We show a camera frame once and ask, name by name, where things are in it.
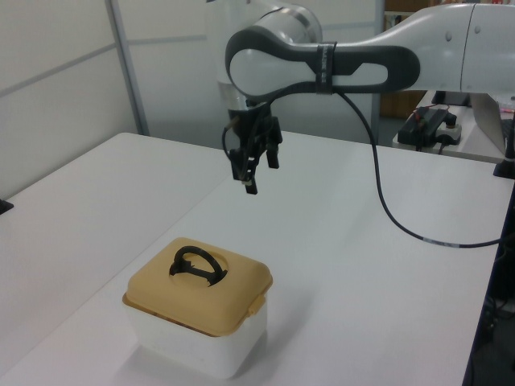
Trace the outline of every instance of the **white table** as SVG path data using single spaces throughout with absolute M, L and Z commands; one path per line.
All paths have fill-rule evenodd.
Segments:
M 219 151 L 120 134 L 0 216 L 0 376 L 230 174 Z
M 460 386 L 496 247 L 438 247 L 395 228 L 367 145 L 285 133 L 279 157 L 279 170 L 258 169 L 257 196 L 228 177 L 0 385 Z M 390 148 L 379 157 L 385 199 L 408 228 L 462 243 L 500 235 L 513 181 L 494 178 L 492 164 Z M 263 261 L 274 275 L 267 335 L 235 379 L 141 349 L 124 314 L 130 276 L 177 236 Z
M 431 100 L 435 95 L 435 91 L 428 91 L 426 95 L 420 100 L 417 107 L 431 105 Z M 435 109 L 445 109 L 447 106 L 435 106 Z M 476 161 L 498 163 L 504 159 L 504 155 L 496 148 L 492 141 L 476 124 L 474 112 L 471 108 L 462 106 L 451 106 L 449 112 L 456 115 L 456 122 L 462 126 L 461 141 L 458 145 L 449 145 L 443 148 L 443 155 L 450 155 L 452 157 L 460 157 L 467 159 L 474 159 Z M 502 119 L 511 118 L 513 115 L 503 113 Z M 414 150 L 415 146 L 405 145 L 399 143 L 398 136 L 392 140 L 392 147 L 398 149 Z M 440 149 L 440 144 L 437 143 L 432 147 L 422 148 L 422 152 L 437 154 Z

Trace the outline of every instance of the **black band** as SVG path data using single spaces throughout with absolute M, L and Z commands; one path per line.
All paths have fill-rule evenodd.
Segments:
M 316 50 L 316 93 L 332 94 L 332 62 L 336 42 L 321 43 Z

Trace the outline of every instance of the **black cable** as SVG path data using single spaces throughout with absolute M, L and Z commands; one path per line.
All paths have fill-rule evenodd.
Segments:
M 443 148 L 447 146 L 447 141 L 442 140 L 442 145 L 440 146 L 440 150 L 438 150 L 438 155 L 442 155 Z
M 357 116 L 360 118 L 361 123 L 363 123 L 363 126 L 365 127 L 367 134 L 369 135 L 370 139 L 370 145 L 372 147 L 372 153 L 373 153 L 373 164 L 374 169 L 376 172 L 376 185 L 377 185 L 377 193 L 379 194 L 379 200 L 381 201 L 381 205 L 383 209 L 385 210 L 386 215 L 389 217 L 389 219 L 403 232 L 407 233 L 408 235 L 414 237 L 415 239 L 424 241 L 429 244 L 436 244 L 441 245 L 443 247 L 450 247 L 450 248 L 481 248 L 481 247 L 488 247 L 490 245 L 499 244 L 502 242 L 507 242 L 509 240 L 515 239 L 515 233 L 512 233 L 510 235 L 507 235 L 505 237 L 502 237 L 500 239 L 496 240 L 490 240 L 486 241 L 484 243 L 476 243 L 476 244 L 457 244 L 457 243 L 448 243 L 445 241 L 439 241 L 439 240 L 433 240 L 428 237 L 420 236 L 419 234 L 412 232 L 408 228 L 404 227 L 402 224 L 400 224 L 395 217 L 393 217 L 392 213 L 389 211 L 388 206 L 386 205 L 385 197 L 383 196 L 383 191 L 381 187 L 381 176 L 379 172 L 379 159 L 377 156 L 377 146 L 376 141 L 373 137 L 372 129 L 370 129 L 370 125 L 367 122 L 365 116 L 363 113 L 358 109 L 358 107 L 350 100 L 350 98 L 345 95 L 343 92 L 336 90 L 336 94 L 338 94 L 340 97 L 344 99 L 348 103 L 349 106 L 354 110 L 354 112 L 357 114 Z
M 292 88 L 292 87 L 284 88 L 283 90 L 277 92 L 275 94 L 275 96 L 272 97 L 270 99 L 270 101 L 268 101 L 266 103 L 268 104 L 268 106 L 271 106 L 272 103 L 274 103 L 277 99 L 279 99 L 281 97 L 290 95 L 292 93 L 303 93 L 303 92 L 313 92 L 313 90 L 310 89 L 310 85 L 306 86 L 305 84 L 303 84 L 302 88 L 300 88 L 298 86 L 295 86 L 294 88 Z M 495 239 L 495 240 L 485 241 L 482 243 L 475 243 L 475 244 L 449 243 L 446 241 L 434 240 L 434 239 L 430 239 L 428 237 L 420 236 L 419 234 L 409 230 L 408 228 L 404 227 L 401 223 L 399 223 L 397 221 L 397 219 L 395 219 L 395 217 L 393 217 L 391 211 L 388 208 L 388 205 L 386 205 L 385 197 L 383 196 L 383 191 L 382 191 L 382 187 L 381 187 L 381 175 L 380 175 L 380 171 L 379 171 L 379 157 L 377 156 L 377 145 L 376 145 L 376 141 L 373 137 L 372 129 L 370 128 L 370 125 L 367 122 L 363 113 L 359 110 L 359 108 L 354 104 L 354 102 L 351 101 L 351 99 L 344 92 L 341 92 L 340 90 L 338 90 L 336 88 L 335 93 L 338 94 L 342 99 L 344 99 L 344 101 L 346 101 L 348 103 L 348 105 L 352 108 L 352 110 L 354 110 L 356 115 L 360 118 L 361 123 L 365 127 L 365 130 L 369 136 L 370 145 L 372 147 L 373 164 L 374 164 L 374 170 L 375 170 L 375 175 L 376 175 L 376 186 L 377 186 L 377 193 L 379 195 L 379 200 L 381 201 L 381 206 L 383 207 L 386 215 L 399 229 L 401 229 L 404 233 L 407 233 L 408 235 L 410 235 L 420 241 L 424 241 L 429 244 L 440 245 L 443 247 L 449 247 L 449 248 L 482 248 L 482 247 L 488 247 L 490 245 L 495 245 L 495 244 L 499 244 L 499 243 L 506 243 L 506 242 L 509 242 L 509 241 L 515 239 L 515 233 L 511 233 L 505 237 L 501 237 L 501 238 Z M 265 108 L 262 109 L 262 111 L 257 116 L 256 121 L 254 122 L 253 128 L 250 131 L 249 139 L 247 141 L 246 154 L 245 154 L 246 160 L 245 160 L 245 164 L 244 164 L 244 167 L 242 168 L 241 172 L 243 172 L 243 170 L 246 170 L 246 167 L 248 166 L 249 159 L 247 157 L 247 154 L 250 153 L 250 150 L 251 150 L 252 144 L 253 144 L 253 139 L 258 131 L 258 124 L 259 124 L 260 120 L 264 117 L 266 110 L 267 109 L 265 109 Z M 227 151 L 227 146 L 225 144 L 225 136 L 226 136 L 227 132 L 231 129 L 231 127 L 232 127 L 231 125 L 226 126 L 224 128 L 224 132 L 222 133 L 222 146 L 224 147 L 225 155 L 227 155 L 229 160 L 230 160 L 230 157 L 229 157 L 229 152 Z

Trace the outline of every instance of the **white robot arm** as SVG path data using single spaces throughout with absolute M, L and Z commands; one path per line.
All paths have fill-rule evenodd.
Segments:
M 372 39 L 346 44 L 321 43 L 318 20 L 301 6 L 270 0 L 212 0 L 208 6 L 220 90 L 229 116 L 239 120 L 233 128 L 241 148 L 228 155 L 234 178 L 249 193 L 256 192 L 253 173 L 265 150 L 270 166 L 278 167 L 269 153 L 280 131 L 267 103 L 277 97 L 515 90 L 514 6 L 427 8 Z

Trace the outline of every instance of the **black handle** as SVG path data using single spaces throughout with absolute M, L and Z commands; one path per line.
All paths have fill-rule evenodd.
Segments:
M 190 261 L 184 260 L 184 255 L 186 253 L 193 253 L 205 259 L 212 266 L 213 272 L 195 268 Z M 218 261 L 216 261 L 210 253 L 194 245 L 187 245 L 177 251 L 174 262 L 170 266 L 170 275 L 174 276 L 177 273 L 190 273 L 192 275 L 203 277 L 209 281 L 209 285 L 215 285 L 225 277 L 227 270 L 222 270 Z

